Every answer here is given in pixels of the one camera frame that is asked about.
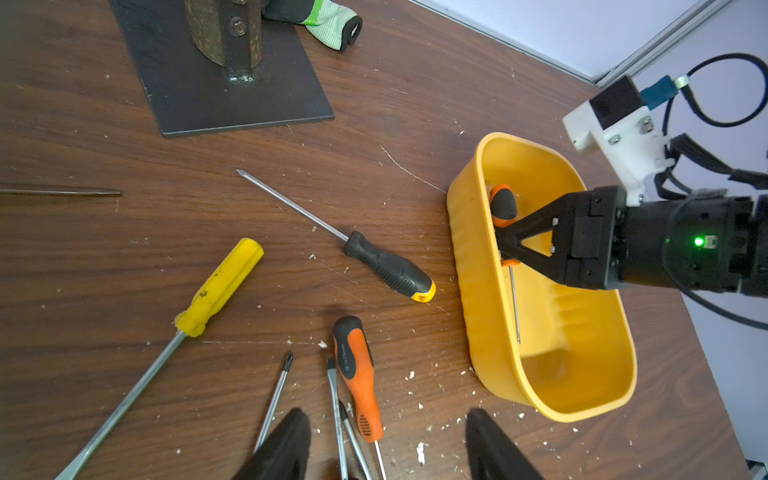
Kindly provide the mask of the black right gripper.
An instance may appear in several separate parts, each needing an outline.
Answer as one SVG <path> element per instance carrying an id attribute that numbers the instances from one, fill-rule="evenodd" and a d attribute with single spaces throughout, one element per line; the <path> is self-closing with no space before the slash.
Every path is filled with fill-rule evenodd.
<path id="1" fill-rule="evenodd" d="M 496 247 L 505 259 L 527 265 L 550 280 L 570 287 L 612 290 L 618 287 L 613 246 L 618 218 L 625 207 L 621 186 L 566 193 L 509 227 L 510 245 Z M 551 245 L 524 241 L 545 231 Z"/>

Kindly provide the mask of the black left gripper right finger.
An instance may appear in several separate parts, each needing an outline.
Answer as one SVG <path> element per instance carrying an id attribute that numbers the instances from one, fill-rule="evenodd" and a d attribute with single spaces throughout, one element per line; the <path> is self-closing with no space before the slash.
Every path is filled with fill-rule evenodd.
<path id="1" fill-rule="evenodd" d="M 465 432 L 472 479 L 543 479 L 485 410 L 470 410 Z"/>

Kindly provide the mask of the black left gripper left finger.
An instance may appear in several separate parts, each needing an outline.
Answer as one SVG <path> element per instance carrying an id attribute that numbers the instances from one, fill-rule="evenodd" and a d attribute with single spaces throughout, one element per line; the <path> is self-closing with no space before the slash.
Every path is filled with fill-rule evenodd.
<path id="1" fill-rule="evenodd" d="M 309 418 L 302 409 L 293 408 L 233 480 L 303 480 L 310 445 Z"/>

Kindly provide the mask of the small orange black screwdriver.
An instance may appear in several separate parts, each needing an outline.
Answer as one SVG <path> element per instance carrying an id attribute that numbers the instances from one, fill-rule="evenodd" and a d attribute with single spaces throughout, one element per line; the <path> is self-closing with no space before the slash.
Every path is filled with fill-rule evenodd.
<path id="1" fill-rule="evenodd" d="M 507 267 L 509 271 L 516 339 L 517 343 L 521 344 L 521 323 L 519 319 L 518 296 L 516 293 L 514 276 L 514 267 L 519 264 L 519 261 L 508 252 L 511 243 L 511 232 L 509 227 L 516 222 L 518 216 L 516 199 L 511 188 L 506 184 L 492 187 L 490 190 L 489 206 L 496 242 L 502 258 L 501 264 Z"/>

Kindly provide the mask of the green black screwdriver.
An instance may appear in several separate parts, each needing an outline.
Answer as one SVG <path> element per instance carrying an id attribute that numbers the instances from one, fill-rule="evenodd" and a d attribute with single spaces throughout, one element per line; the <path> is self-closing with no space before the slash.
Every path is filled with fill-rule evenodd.
<path id="1" fill-rule="evenodd" d="M 273 417 L 275 415 L 275 411 L 279 403 L 279 399 L 281 397 L 282 391 L 284 389 L 288 373 L 291 370 L 293 360 L 294 360 L 294 354 L 292 351 L 289 351 L 284 359 L 282 369 L 280 371 L 280 376 L 278 377 L 277 384 L 275 386 L 273 395 L 270 399 L 270 403 L 268 405 L 268 409 L 267 409 L 264 421 L 262 423 L 261 429 L 257 436 L 254 450 L 253 450 L 254 453 L 256 453 L 260 449 L 260 447 L 264 444 L 268 436 L 270 426 L 273 421 Z"/>

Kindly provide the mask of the large orange black screwdriver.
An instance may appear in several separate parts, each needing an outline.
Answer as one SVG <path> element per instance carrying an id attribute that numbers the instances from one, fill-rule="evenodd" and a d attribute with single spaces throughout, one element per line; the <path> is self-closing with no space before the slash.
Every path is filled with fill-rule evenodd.
<path id="1" fill-rule="evenodd" d="M 382 479 L 387 478 L 379 441 L 384 430 L 374 388 L 374 363 L 356 316 L 344 316 L 333 326 L 336 363 L 354 399 L 358 430 L 363 439 L 374 446 Z"/>

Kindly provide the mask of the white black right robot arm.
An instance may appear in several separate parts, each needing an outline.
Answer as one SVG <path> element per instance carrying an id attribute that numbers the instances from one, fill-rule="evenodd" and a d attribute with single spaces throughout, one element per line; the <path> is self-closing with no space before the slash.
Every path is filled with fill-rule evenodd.
<path id="1" fill-rule="evenodd" d="M 506 185 L 490 193 L 504 263 L 592 290 L 624 284 L 767 295 L 767 198 L 702 194 L 629 207 L 621 186 L 567 193 L 522 217 Z"/>

